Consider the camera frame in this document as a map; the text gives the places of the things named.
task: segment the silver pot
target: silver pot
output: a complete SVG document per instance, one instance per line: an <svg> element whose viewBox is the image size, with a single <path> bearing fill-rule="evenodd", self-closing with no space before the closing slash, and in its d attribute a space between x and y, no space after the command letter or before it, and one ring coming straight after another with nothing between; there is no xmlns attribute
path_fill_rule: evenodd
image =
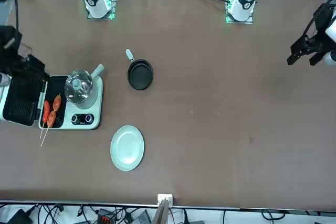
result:
<svg viewBox="0 0 336 224"><path fill-rule="evenodd" d="M86 110L96 102L98 96L97 78L104 70L99 64L92 74L86 70L72 72L65 82L65 96L67 100L79 109Z"/></svg>

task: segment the black frying pan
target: black frying pan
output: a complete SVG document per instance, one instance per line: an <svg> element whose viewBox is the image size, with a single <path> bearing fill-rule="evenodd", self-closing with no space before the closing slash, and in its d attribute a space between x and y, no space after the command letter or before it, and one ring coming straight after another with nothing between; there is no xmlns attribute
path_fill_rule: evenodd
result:
<svg viewBox="0 0 336 224"><path fill-rule="evenodd" d="M132 62L127 72L128 82L136 90L145 90L153 81L152 66L146 60L134 60L129 49L126 50L126 55Z"/></svg>

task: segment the wooden skewer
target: wooden skewer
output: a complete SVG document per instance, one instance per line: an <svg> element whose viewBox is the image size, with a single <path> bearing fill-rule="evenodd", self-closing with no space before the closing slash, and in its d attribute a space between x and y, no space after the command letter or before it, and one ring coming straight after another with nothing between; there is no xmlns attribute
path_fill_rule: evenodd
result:
<svg viewBox="0 0 336 224"><path fill-rule="evenodd" d="M40 139L41 139L41 137L42 137L42 132L43 132L44 124L45 124L45 122L43 122L43 126L42 126L42 129L41 129Z"/></svg>
<svg viewBox="0 0 336 224"><path fill-rule="evenodd" d="M46 134L44 134L44 137L43 137L43 140L42 140L42 143L41 143L41 147L42 147L42 145L43 145L44 139L46 138L46 135L47 135L47 132L48 132L48 129L49 129L49 128L50 128L50 127L47 127Z"/></svg>

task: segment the red sausage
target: red sausage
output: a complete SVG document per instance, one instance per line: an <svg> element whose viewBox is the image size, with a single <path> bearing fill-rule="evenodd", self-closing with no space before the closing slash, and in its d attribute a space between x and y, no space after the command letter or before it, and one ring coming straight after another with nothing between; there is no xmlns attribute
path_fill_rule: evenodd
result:
<svg viewBox="0 0 336 224"><path fill-rule="evenodd" d="M50 114L50 104L48 101L44 101L44 112L42 121L46 123L48 121L48 116Z"/></svg>

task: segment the toy stove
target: toy stove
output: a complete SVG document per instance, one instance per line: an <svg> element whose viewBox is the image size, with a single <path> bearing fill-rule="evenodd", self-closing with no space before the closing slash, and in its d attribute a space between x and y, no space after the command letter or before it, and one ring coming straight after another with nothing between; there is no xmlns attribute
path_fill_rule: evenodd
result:
<svg viewBox="0 0 336 224"><path fill-rule="evenodd" d="M47 100L53 107L54 98L60 94L62 103L56 120L49 130L93 130L100 122L103 82L98 76L98 95L88 109L79 109L65 96L65 83L68 76L51 76L50 81L42 82L36 77L15 76L9 86L0 87L0 120L32 126L38 120L42 129L43 104Z"/></svg>

